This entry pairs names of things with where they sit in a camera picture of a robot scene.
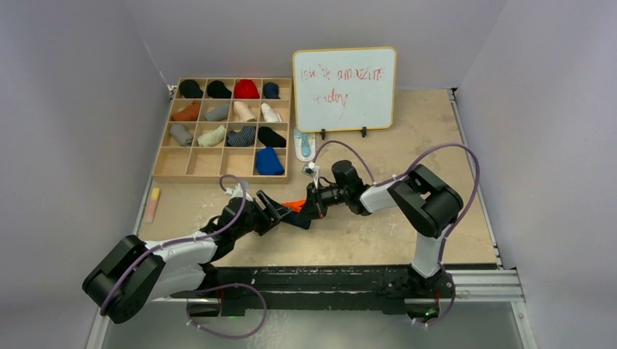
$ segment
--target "gray floor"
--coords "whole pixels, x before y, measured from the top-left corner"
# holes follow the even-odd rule
[[[509,303],[458,303],[441,323],[413,327],[406,316],[377,311],[272,310],[266,324],[244,340],[223,340],[186,326],[186,304],[151,303],[121,326],[110,325],[104,348],[500,348],[522,349]],[[228,334],[250,331],[260,311],[240,318],[199,321]]]

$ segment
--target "floor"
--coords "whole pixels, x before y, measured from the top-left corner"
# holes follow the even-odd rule
[[[433,145],[460,142],[461,136],[445,90],[397,91],[394,123],[388,129],[332,133],[335,139],[356,149],[368,163],[377,181],[403,172],[415,157]],[[317,146],[321,143],[318,137]],[[354,155],[339,145],[322,151],[317,161],[322,174],[332,179],[330,166],[348,159],[367,182],[368,175]],[[464,152],[446,148],[422,162],[459,192],[464,201],[471,193],[473,177]],[[250,193],[263,190],[278,202],[304,199],[310,178],[300,173],[303,162],[290,159],[290,181],[286,185],[251,185]],[[153,182],[161,188],[153,223],[142,225],[143,240],[165,240],[193,233],[228,201],[218,184],[170,184]],[[329,209],[323,220],[313,221],[310,230],[281,224],[265,236],[250,233],[237,241],[234,251],[216,262],[225,266],[256,265],[361,265],[411,262],[415,231],[398,209],[368,217],[352,214],[346,206]],[[445,247],[446,263],[495,262],[484,212],[478,200]]]

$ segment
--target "gray wall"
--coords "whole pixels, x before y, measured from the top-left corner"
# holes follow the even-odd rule
[[[392,45],[400,87],[457,87],[506,0],[125,0],[168,84],[290,76],[299,49]]]
[[[541,348],[617,341],[617,2],[508,1],[458,93]]]
[[[131,233],[166,88],[120,0],[0,9],[0,346],[83,348],[81,282]]]

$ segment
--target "marker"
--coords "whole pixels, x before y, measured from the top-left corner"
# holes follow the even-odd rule
[[[156,213],[156,205],[159,203],[159,195],[161,195],[161,190],[158,188],[152,188],[152,192],[150,193],[150,201],[148,202],[148,208],[146,210],[146,215],[143,218],[143,222],[150,224],[154,220],[154,214]]]

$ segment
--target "gray sock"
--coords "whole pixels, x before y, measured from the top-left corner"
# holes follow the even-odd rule
[[[221,120],[227,119],[227,114],[229,114],[229,106],[230,106],[229,103],[225,103],[207,112],[206,120],[221,121]]]
[[[193,135],[188,133],[188,130],[182,124],[173,124],[170,127],[170,134],[175,138],[175,140],[180,143],[182,147],[191,146],[193,142]]]

